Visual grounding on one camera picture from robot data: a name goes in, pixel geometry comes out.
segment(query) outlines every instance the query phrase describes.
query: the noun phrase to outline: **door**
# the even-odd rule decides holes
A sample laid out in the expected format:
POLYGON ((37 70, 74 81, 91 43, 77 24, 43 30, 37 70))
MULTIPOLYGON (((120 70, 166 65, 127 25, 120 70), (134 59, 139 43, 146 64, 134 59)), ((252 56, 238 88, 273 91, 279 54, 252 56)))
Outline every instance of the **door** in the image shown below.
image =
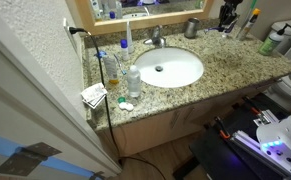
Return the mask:
MULTIPOLYGON (((75 172, 83 169, 89 175, 95 172, 116 176, 121 168, 103 151, 98 137, 77 116, 73 105, 64 99, 64 94, 0 19, 0 138, 17 147, 43 142, 61 151, 48 161, 64 162, 72 165, 71 169, 77 167, 75 172)), ((0 154, 0 163, 8 156, 0 154)), ((50 179, 63 179, 59 172, 65 172, 64 168, 56 166, 45 173, 49 173, 50 179)), ((26 177, 34 178, 35 174, 41 174, 38 168, 26 177)), ((46 179, 41 175, 35 179, 46 179)))
MULTIPOLYGON (((0 137, 0 166, 4 162, 11 162, 9 159, 15 151, 24 147, 24 145, 15 143, 8 139, 0 137)), ((9 174, 1 174, 8 177, 26 177, 26 179, 63 179, 63 180, 84 180, 84 179, 101 179, 102 177, 98 174, 95 174, 87 169, 81 168, 79 166, 73 165, 66 161, 60 160, 58 158, 49 157, 48 160, 43 161, 35 167, 35 169, 29 172, 29 175, 15 175, 15 174, 24 174, 26 172, 27 164, 23 163, 25 167, 20 167, 20 169, 15 168, 14 170, 11 168, 11 172, 9 174)))

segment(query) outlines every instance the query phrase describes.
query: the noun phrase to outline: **toilet tank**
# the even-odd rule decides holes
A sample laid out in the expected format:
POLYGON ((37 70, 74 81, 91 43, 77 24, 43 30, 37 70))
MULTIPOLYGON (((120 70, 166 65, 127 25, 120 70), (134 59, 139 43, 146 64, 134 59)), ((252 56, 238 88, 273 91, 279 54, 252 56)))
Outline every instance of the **toilet tank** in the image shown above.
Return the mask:
MULTIPOLYGON (((269 35, 282 29, 286 23, 291 25, 291 20, 274 23, 272 25, 272 31, 269 33, 269 35)), ((285 54, 289 50, 289 48, 291 48, 291 28, 285 29, 284 37, 284 40, 276 47, 276 50, 281 54, 285 54)))

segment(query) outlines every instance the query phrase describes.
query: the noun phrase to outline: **faucet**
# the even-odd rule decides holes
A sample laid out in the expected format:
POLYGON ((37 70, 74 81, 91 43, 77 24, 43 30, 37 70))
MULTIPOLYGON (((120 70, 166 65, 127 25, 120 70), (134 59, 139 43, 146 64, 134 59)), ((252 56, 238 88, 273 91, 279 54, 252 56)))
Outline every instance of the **faucet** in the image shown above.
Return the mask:
POLYGON ((148 8, 147 8, 146 6, 143 6, 143 7, 144 7, 144 9, 145 9, 145 11, 146 11, 147 16, 149 16, 148 8))
POLYGON ((156 47, 165 47, 166 39, 161 36, 161 25, 157 25, 153 29, 153 35, 150 39, 144 41, 146 45, 154 45, 156 47))

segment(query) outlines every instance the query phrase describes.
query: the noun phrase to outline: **mirror frame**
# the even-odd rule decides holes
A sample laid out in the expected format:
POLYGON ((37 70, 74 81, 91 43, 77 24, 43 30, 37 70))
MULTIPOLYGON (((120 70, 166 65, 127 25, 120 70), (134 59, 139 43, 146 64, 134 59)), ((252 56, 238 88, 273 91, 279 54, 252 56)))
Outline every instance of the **mirror frame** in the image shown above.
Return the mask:
POLYGON ((183 12, 165 13, 159 15, 145 16, 133 19, 117 19, 112 21, 96 22, 92 13, 89 0, 75 0, 77 10, 81 17, 84 29, 93 35, 102 35, 114 32, 126 31, 126 22, 130 21, 131 29, 142 29, 156 25, 167 25, 186 22, 191 17, 207 19, 212 7, 213 0, 205 0, 203 9, 183 12))

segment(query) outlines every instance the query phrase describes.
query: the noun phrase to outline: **backsplash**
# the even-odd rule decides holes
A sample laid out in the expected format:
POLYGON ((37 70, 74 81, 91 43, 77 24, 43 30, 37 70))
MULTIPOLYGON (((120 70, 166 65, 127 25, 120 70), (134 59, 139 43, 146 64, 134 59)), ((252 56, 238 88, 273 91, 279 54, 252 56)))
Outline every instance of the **backsplash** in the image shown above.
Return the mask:
MULTIPOLYGON (((209 27, 215 27, 219 23, 218 19, 204 19, 200 20, 199 29, 205 29, 209 27)), ((178 24, 164 25, 161 30, 162 36, 179 34, 184 32, 186 22, 178 24)), ((151 36, 151 30, 153 27, 145 29, 132 30, 133 40, 148 39, 151 36)), ((117 42, 119 44, 121 39, 126 39, 126 32, 117 32, 105 35, 95 36, 98 46, 106 46, 117 42)), ((85 48, 94 47, 92 40, 90 38, 84 38, 85 48)))

